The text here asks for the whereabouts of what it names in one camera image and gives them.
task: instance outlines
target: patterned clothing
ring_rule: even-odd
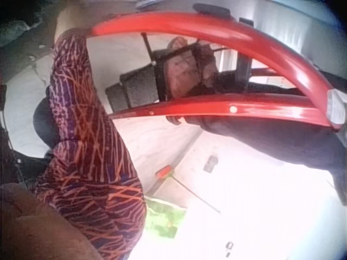
[[[37,179],[35,194],[79,229],[104,259],[127,259],[144,227],[143,189],[98,99],[80,30],[65,32],[56,43],[49,104],[60,142]]]

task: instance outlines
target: red metal frame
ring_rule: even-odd
[[[329,82],[313,65],[292,49],[250,26],[233,19],[219,19],[199,14],[161,12],[122,16],[92,28],[92,33],[95,36],[131,32],[185,35],[235,49],[267,65],[278,75],[287,78],[311,101],[309,105],[310,101],[308,99],[304,101],[301,97],[293,97],[290,100],[273,95],[259,95],[256,100],[252,98],[242,100],[239,97],[235,102],[239,102],[237,106],[242,108],[242,113],[237,113],[237,115],[297,120],[290,112],[290,108],[293,107],[302,109],[302,116],[297,121],[320,125],[327,124],[327,92],[332,89]],[[229,108],[226,109],[226,107],[234,102],[226,100],[225,97],[197,97],[157,103],[126,110],[121,114],[111,115],[111,118],[144,116],[148,115],[149,109],[154,112],[154,115],[236,115],[227,112]],[[340,125],[332,123],[330,125],[335,129],[340,128]]]
[[[111,119],[153,115],[252,116],[329,126],[328,119],[305,96],[283,94],[223,94],[194,96],[135,107],[110,115]]]

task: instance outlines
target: brown fabric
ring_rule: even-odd
[[[102,259],[80,231],[19,184],[0,192],[2,259]]]

